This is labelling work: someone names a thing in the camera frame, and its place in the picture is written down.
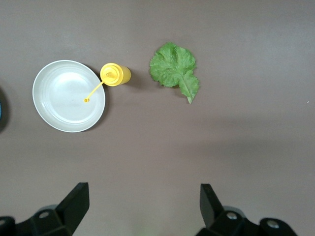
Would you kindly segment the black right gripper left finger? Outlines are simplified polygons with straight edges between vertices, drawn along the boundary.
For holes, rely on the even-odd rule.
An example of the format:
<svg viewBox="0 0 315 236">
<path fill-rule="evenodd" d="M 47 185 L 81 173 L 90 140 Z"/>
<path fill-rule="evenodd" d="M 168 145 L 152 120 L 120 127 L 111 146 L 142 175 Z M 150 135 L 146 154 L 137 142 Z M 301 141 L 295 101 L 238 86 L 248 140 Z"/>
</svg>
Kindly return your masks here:
<svg viewBox="0 0 315 236">
<path fill-rule="evenodd" d="M 78 183 L 53 209 L 42 209 L 15 226 L 16 236 L 71 236 L 89 209 L 89 185 Z"/>
</svg>

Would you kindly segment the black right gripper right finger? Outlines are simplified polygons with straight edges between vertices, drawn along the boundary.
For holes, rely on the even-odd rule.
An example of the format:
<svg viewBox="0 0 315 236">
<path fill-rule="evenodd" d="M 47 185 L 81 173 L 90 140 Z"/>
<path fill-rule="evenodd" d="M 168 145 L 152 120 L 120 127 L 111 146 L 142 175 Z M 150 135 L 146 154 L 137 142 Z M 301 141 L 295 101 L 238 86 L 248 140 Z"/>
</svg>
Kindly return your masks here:
<svg viewBox="0 0 315 236">
<path fill-rule="evenodd" d="M 210 184 L 200 186 L 200 211 L 205 227 L 199 236 L 258 236 L 259 226 L 238 208 L 223 206 Z"/>
</svg>

